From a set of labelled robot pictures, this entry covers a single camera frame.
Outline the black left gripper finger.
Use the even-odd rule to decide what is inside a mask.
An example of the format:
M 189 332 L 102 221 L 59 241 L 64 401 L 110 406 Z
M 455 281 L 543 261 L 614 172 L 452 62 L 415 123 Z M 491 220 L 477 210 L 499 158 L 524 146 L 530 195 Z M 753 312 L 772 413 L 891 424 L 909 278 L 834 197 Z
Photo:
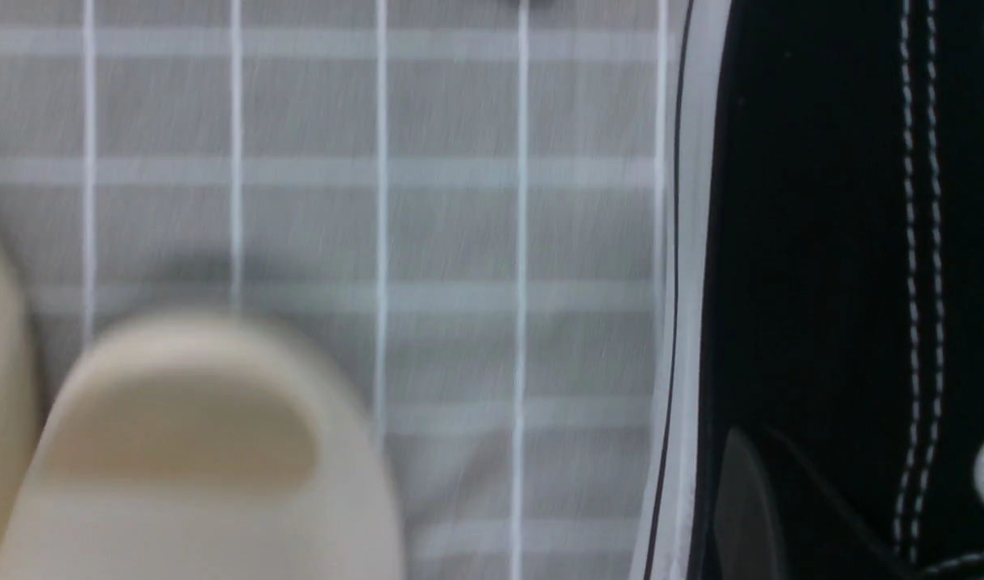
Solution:
M 739 429 L 728 433 L 713 536 L 724 579 L 789 579 L 778 500 L 763 456 Z

